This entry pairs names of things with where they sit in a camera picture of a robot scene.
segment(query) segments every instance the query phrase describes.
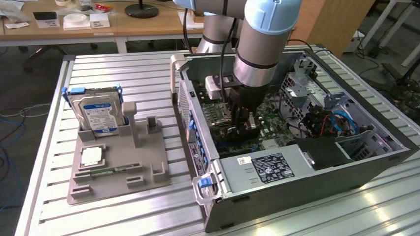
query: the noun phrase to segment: warning label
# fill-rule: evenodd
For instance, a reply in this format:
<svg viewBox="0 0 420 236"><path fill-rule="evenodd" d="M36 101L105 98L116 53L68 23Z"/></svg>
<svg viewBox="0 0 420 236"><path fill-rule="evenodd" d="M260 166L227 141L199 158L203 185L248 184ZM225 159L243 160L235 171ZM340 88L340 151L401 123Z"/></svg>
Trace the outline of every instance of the warning label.
<svg viewBox="0 0 420 236"><path fill-rule="evenodd" d="M281 153L252 159L252 163L263 183L295 176Z"/></svg>

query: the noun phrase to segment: wire bundle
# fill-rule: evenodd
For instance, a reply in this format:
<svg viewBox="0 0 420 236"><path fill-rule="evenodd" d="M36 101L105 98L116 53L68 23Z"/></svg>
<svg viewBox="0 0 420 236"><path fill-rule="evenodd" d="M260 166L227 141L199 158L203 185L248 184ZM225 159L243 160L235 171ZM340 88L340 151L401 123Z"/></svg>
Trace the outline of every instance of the wire bundle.
<svg viewBox="0 0 420 236"><path fill-rule="evenodd" d="M339 122L341 124L345 124L345 122L348 123L348 130L344 130L343 126L340 127ZM320 136L324 135L325 130L329 130L329 133L339 135L341 133L348 133L347 136L355 135L359 132L356 122L344 111L335 111L331 115L328 114L324 116Z"/></svg>
<svg viewBox="0 0 420 236"><path fill-rule="evenodd" d="M9 171L12 170L12 173L13 173L13 176L16 179L16 184L17 184L16 194L15 194L13 198L5 203L5 205L3 207L0 207L0 212L16 201L16 199L20 196L20 192L21 192L20 177L17 174L15 163L7 154L5 147L11 146L19 140L19 138L23 136L25 129L27 129L27 126L24 124L25 119L31 118L31 117L40 117L40 116L44 116L48 114L48 113L41 113L37 115L28 116L27 112L33 108L37 108L41 106L49 106L49 105L51 105L51 103L44 103L44 104L37 104L37 105L31 106L31 107L25 107L23 109L21 108L11 108L11 109L5 109L5 110L0 111L0 117L17 117L17 116L23 117L20 121L9 121L5 119L0 119L0 122L3 122L5 124L16 125L15 129L0 139L0 150L3 152L3 154L0 154L0 169L3 167L5 167L4 175L0 177L0 183L4 181ZM19 112L13 113L13 114L4 114L9 110L17 110Z"/></svg>

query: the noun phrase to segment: tape roll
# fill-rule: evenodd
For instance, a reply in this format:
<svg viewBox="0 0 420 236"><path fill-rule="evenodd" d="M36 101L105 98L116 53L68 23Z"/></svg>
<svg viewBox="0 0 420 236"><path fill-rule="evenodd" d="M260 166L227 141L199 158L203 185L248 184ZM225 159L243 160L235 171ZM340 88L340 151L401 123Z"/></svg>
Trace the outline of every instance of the tape roll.
<svg viewBox="0 0 420 236"><path fill-rule="evenodd" d="M68 6L71 4L72 0L55 0L55 4L57 6Z"/></svg>
<svg viewBox="0 0 420 236"><path fill-rule="evenodd" d="M83 25L88 22L88 18L84 14L73 13L64 16L64 22L72 25Z"/></svg>

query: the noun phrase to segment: white label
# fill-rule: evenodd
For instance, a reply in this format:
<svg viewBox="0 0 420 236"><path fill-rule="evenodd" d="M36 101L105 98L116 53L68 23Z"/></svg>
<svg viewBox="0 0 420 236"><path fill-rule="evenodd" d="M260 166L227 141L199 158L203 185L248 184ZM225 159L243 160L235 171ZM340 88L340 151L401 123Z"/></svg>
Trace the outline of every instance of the white label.
<svg viewBox="0 0 420 236"><path fill-rule="evenodd" d="M5 27L7 27L8 29L12 29L12 28L20 28L20 27L28 26L29 24L28 24L27 22L24 22L24 23L4 24L4 25L5 25Z"/></svg>
<svg viewBox="0 0 420 236"><path fill-rule="evenodd" d="M240 165L248 164L248 163L251 163L251 162L252 162L252 161L251 161L251 157L249 157L249 156L237 158L237 163L239 163Z"/></svg>
<svg viewBox="0 0 420 236"><path fill-rule="evenodd" d="M45 24L49 26L49 27L57 27L59 24L57 24L57 21L56 20L51 20L51 21L44 21Z"/></svg>
<svg viewBox="0 0 420 236"><path fill-rule="evenodd" d="M100 21L92 21L92 23L95 27L104 26L104 24Z"/></svg>
<svg viewBox="0 0 420 236"><path fill-rule="evenodd" d="M112 36L113 33L95 33L95 36Z"/></svg>
<svg viewBox="0 0 420 236"><path fill-rule="evenodd" d="M93 104L84 106L84 113L91 125L91 129L96 133L108 133L116 130L117 123L113 115L109 114L112 106L109 103Z"/></svg>

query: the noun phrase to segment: wooden table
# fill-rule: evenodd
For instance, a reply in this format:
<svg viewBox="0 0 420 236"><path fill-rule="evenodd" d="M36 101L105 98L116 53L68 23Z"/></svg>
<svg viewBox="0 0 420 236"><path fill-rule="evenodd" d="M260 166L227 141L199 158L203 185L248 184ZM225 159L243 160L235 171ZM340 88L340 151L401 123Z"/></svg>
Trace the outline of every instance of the wooden table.
<svg viewBox="0 0 420 236"><path fill-rule="evenodd" d="M112 5L115 11L115 14L109 15L111 27L64 31L63 16L60 16L60 27L53 28L39 28L33 17L33 12L57 11L64 7L57 6L52 0L25 2L23 12L32 19L29 26L8 29L1 24L0 46L116 42L119 53L127 53L125 42L128 41L183 38L177 6L172 2L148 2L148 4L153 3L160 11L159 16L151 19L137 19L124 13L125 7L135 3L109 1L105 4ZM188 37L200 38L201 30L189 30Z"/></svg>

